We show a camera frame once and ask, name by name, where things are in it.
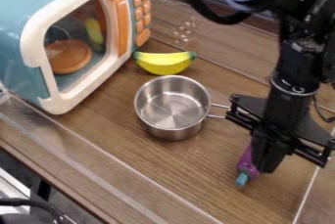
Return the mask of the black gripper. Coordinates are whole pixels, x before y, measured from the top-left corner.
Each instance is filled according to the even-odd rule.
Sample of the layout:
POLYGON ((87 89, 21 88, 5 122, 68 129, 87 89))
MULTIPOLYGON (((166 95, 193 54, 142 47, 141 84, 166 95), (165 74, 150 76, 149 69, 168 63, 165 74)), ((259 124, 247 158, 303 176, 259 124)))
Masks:
POLYGON ((310 99, 233 94, 230 103, 226 119, 251 132, 252 164, 264 173, 272 173, 291 155, 326 166, 335 139, 310 115, 310 99))

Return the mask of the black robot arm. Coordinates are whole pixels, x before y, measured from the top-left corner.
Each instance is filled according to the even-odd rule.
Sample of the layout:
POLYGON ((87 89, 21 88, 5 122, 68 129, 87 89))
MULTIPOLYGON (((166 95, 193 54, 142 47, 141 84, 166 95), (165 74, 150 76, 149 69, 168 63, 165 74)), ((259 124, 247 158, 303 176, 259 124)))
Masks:
POLYGON ((188 1, 221 24, 241 22, 263 11, 277 17, 280 57, 268 97, 232 96, 228 118, 251 130, 251 164, 257 171, 273 172, 291 154, 323 166, 335 146, 308 107, 319 86, 335 81, 335 0, 226 0, 237 12, 225 17, 201 0, 188 1))

